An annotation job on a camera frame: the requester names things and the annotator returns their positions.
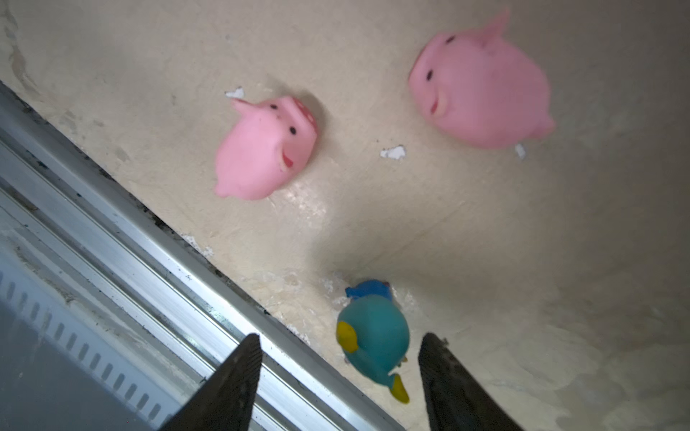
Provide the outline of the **teal penguin toy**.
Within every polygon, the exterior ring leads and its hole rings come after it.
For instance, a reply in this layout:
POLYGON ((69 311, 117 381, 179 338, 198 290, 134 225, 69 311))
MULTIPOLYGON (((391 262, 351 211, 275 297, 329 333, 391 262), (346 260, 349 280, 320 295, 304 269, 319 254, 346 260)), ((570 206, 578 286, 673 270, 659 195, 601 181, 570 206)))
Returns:
POLYGON ((395 368, 406 361, 411 334, 387 282, 370 279, 345 289, 350 303, 338 315, 336 340, 346 359, 372 382, 386 386, 403 404, 410 402, 395 368))

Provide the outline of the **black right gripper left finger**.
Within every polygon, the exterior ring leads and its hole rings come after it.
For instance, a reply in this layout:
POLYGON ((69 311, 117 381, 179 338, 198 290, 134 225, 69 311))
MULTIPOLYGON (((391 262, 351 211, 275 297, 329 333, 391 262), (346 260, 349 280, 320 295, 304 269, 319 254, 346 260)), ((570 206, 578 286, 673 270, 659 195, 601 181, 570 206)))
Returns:
POLYGON ((247 431, 262 370, 260 336, 247 335, 162 431, 247 431))

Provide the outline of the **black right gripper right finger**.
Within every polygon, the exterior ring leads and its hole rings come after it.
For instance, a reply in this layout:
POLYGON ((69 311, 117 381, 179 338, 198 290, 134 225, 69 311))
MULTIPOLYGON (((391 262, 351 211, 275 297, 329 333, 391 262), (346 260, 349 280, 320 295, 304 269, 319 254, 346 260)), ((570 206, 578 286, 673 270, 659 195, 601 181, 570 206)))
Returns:
POLYGON ((418 364, 430 429, 522 430, 436 334, 424 335, 418 364))

